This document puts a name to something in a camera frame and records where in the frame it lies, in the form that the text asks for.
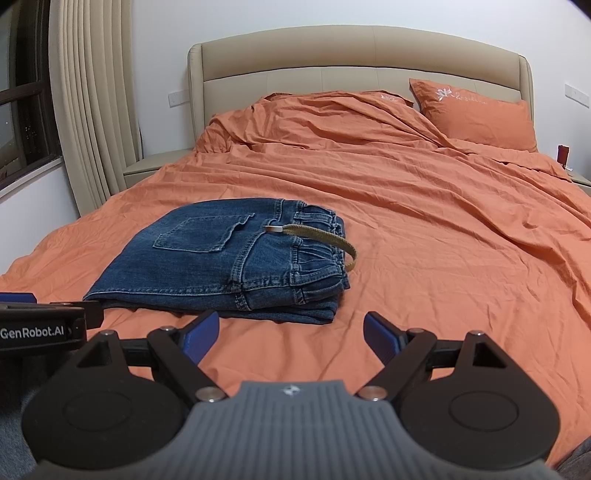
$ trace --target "beige curtain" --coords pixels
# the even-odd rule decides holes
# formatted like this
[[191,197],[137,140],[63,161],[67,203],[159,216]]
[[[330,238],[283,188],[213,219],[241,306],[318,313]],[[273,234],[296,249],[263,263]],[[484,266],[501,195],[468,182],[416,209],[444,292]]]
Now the beige curtain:
[[124,190],[139,159],[131,0],[52,0],[49,69],[57,129],[80,214]]

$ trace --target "orange duvet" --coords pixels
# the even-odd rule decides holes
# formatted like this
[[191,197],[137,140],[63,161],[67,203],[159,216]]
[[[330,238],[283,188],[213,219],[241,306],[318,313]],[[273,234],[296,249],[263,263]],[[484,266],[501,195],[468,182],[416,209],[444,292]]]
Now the orange duvet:
[[[377,310],[440,338],[491,335],[559,409],[551,463],[591,435],[591,199],[549,157],[447,139],[381,93],[274,95],[217,116],[190,155],[16,260],[0,291],[80,299],[169,210],[255,196],[336,210],[359,259],[331,325],[223,319],[200,366],[226,391],[335,378],[355,391],[381,368],[362,334]],[[103,327],[129,338],[190,319],[112,309]]]

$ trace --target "headboard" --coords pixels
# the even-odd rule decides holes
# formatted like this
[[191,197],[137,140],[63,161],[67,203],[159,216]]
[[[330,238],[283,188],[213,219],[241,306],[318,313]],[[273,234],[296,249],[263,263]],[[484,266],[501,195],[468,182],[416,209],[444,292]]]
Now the headboard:
[[321,25],[194,45],[189,51],[193,130],[197,138],[213,115],[274,92],[388,90],[415,100],[409,78],[499,100],[523,99],[534,118],[530,65],[517,53],[409,28]]

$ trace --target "bedroom wall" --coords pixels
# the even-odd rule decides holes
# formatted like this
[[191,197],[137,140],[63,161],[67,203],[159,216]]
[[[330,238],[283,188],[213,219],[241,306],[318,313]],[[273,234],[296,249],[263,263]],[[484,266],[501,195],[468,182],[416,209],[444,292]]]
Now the bedroom wall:
[[542,152],[571,147],[569,165],[591,178],[591,112],[564,84],[591,94],[591,20],[568,0],[135,0],[135,95],[144,154],[191,148],[189,105],[168,106],[187,88],[189,48],[271,28],[393,25],[471,38],[516,51],[534,76],[535,129]]
[[0,275],[48,233],[79,217],[63,160],[33,174],[9,186],[10,192],[0,190]]

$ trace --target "bolt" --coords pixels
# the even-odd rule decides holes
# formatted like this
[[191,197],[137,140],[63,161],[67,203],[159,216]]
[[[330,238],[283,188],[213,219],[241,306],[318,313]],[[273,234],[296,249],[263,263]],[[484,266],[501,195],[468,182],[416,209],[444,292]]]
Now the bolt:
[[226,398],[226,394],[218,387],[203,387],[195,392],[198,400],[215,403]]
[[378,401],[385,399],[388,396],[388,391],[376,385],[368,385],[359,390],[357,395],[367,401]]

